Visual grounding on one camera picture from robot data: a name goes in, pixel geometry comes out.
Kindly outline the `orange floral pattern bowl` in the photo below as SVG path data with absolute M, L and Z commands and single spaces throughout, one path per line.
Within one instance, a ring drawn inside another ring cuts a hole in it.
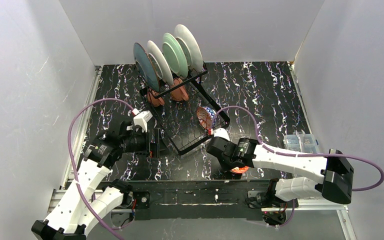
M 247 172 L 249 169 L 248 166 L 245 166 L 245 167 L 235 167 L 233 169 L 230 170 L 230 172 L 232 172 L 233 174 L 243 174 L 245 172 Z

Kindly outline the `red geometric pattern bowl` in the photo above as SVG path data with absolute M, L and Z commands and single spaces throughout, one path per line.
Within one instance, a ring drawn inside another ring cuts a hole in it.
M 207 132 L 210 131 L 216 124 L 214 120 L 216 116 L 216 111 L 208 106 L 199 106 L 196 110 L 196 116 L 199 121 L 199 124 Z

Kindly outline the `black wire dish rack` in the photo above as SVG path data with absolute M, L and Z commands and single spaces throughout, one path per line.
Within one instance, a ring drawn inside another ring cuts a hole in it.
M 165 101 L 164 105 L 160 106 L 153 106 L 148 100 L 148 97 L 151 96 L 151 89 L 136 65 L 134 70 L 137 73 L 137 79 L 142 84 L 139 94 L 146 109 L 155 118 L 156 127 L 162 135 L 161 142 L 177 155 L 182 156 L 211 138 L 209 131 L 200 125 L 197 116 L 197 110 L 200 107 L 208 107 L 215 111 L 221 109 L 221 106 L 202 85 L 203 79 L 207 77 L 209 72 L 206 62 L 203 64 L 202 72 L 198 73 L 194 70 L 183 82 L 182 86 L 185 87 L 189 100 L 171 100 L 170 93 L 174 89 L 163 86 L 160 89 L 161 93 L 154 95 L 155 98 L 162 98 Z

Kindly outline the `dark blue glazed plate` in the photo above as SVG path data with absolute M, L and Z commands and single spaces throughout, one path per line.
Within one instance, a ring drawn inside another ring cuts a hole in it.
M 136 68 L 138 69 L 141 76 L 146 80 L 148 87 L 156 92 L 159 92 L 160 81 L 158 79 L 156 70 L 145 49 L 138 42 L 133 44 L 133 57 L 135 60 Z

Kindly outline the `green rim lettered plate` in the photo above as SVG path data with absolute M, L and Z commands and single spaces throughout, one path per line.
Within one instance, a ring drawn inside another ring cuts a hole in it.
M 159 47 L 152 41 L 147 42 L 147 54 L 156 70 L 157 76 L 170 87 L 174 86 L 171 69 Z

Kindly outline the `light green flower plate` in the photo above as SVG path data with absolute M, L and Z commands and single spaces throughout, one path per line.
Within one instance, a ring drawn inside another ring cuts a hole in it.
M 178 77 L 185 79 L 188 76 L 186 56 L 178 41 L 169 32 L 163 34 L 162 53 L 170 70 Z

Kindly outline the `red teal floral plate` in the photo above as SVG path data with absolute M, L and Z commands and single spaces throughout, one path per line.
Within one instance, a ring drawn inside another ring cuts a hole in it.
M 188 69 L 200 73 L 203 71 L 203 56 L 191 31 L 183 24 L 178 24 L 174 28 L 174 37 L 180 44 L 186 58 Z

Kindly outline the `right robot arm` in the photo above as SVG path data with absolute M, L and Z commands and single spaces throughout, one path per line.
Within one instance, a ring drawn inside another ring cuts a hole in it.
M 341 153 L 303 153 L 240 138 L 238 143 L 215 136 L 207 153 L 227 170 L 235 168 L 274 169 L 296 175 L 271 180 L 266 198 L 288 202 L 298 198 L 323 197 L 347 205 L 352 201 L 354 168 Z

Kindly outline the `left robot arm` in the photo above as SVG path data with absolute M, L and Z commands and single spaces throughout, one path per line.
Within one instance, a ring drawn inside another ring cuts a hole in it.
M 103 223 L 103 217 L 116 207 L 133 204 L 133 188 L 122 180 L 114 180 L 92 202 L 98 185 L 125 153 L 157 157 L 167 149 L 161 129 L 146 130 L 132 121 L 123 121 L 92 140 L 84 154 L 76 179 L 65 191 L 57 206 L 44 220 L 31 227 L 39 240 L 85 240 L 91 230 Z

